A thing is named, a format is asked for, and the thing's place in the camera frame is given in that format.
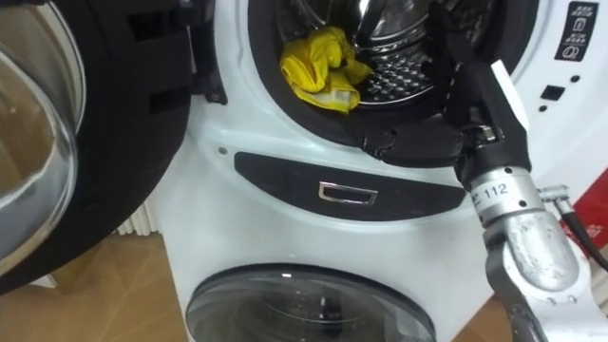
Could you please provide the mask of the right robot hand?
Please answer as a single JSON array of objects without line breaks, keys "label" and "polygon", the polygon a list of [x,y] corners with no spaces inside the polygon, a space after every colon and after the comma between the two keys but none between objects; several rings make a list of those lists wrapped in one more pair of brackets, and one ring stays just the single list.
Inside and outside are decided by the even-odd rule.
[{"label": "right robot hand", "polygon": [[507,99],[509,76],[499,82],[503,61],[479,57],[445,5],[433,1],[428,9],[427,52],[423,72],[440,93],[438,112],[448,125],[447,159],[458,181],[471,190],[474,181],[499,169],[532,170],[527,132]]}]

